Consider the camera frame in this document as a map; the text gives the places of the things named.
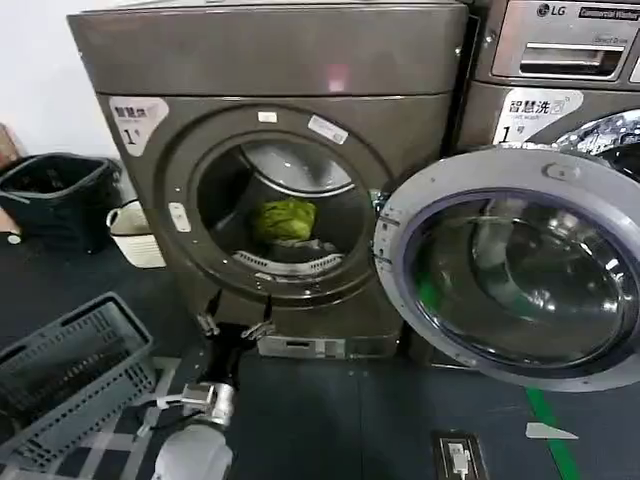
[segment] chrome door rim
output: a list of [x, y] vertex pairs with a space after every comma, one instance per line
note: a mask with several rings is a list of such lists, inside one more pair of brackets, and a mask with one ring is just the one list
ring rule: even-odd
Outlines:
[[618, 359], [593, 374], [569, 378], [530, 377], [501, 369], [430, 325], [410, 297], [403, 259], [412, 233], [427, 218], [472, 193], [489, 190], [529, 192], [577, 205], [587, 218], [617, 239], [633, 261], [640, 258], [640, 212], [634, 202], [640, 185], [597, 162], [549, 150], [500, 149], [477, 151], [437, 162], [405, 182], [389, 199], [376, 225], [376, 268], [389, 299], [408, 323], [438, 349], [491, 376], [540, 388], [586, 391], [621, 386], [640, 379], [629, 365], [635, 355]]

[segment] laundry basket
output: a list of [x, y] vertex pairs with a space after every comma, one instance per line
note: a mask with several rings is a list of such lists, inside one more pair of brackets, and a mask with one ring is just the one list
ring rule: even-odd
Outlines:
[[94, 253], [109, 240], [104, 217], [119, 203], [119, 168], [106, 158], [36, 155], [0, 172], [0, 207], [25, 237]]
[[0, 353], [0, 410], [16, 430], [0, 462], [44, 471], [152, 390], [152, 343], [109, 293]]
[[139, 201], [133, 200], [111, 210], [107, 215], [107, 227], [111, 238], [134, 267], [166, 266]]

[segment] lg washing machine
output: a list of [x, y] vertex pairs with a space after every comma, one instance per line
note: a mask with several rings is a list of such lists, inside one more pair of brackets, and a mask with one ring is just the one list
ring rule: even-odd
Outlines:
[[[166, 1], [69, 18], [205, 331], [268, 317], [266, 355], [395, 352], [376, 209], [438, 158], [466, 19], [450, 0]], [[313, 210], [306, 240], [260, 236], [271, 202]]]
[[600, 154], [636, 143], [635, 3], [495, 0], [479, 8], [457, 146], [528, 141]]

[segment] black trash bin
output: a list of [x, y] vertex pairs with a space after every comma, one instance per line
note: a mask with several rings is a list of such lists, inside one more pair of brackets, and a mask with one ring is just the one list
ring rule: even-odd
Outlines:
[[18, 160], [0, 172], [0, 207], [25, 238], [94, 253], [109, 241], [105, 218], [119, 204], [119, 168], [106, 158], [68, 153]]

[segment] laundry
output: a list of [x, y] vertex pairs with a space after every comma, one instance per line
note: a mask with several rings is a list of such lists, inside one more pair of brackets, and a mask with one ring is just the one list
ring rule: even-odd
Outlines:
[[316, 207], [311, 202], [296, 198], [267, 202], [256, 215], [254, 234], [265, 243], [309, 240], [315, 218]]
[[319, 260], [337, 253], [339, 251], [335, 245], [329, 242], [322, 242], [317, 238], [303, 242], [276, 240], [271, 244], [269, 258], [280, 262], [302, 263]]

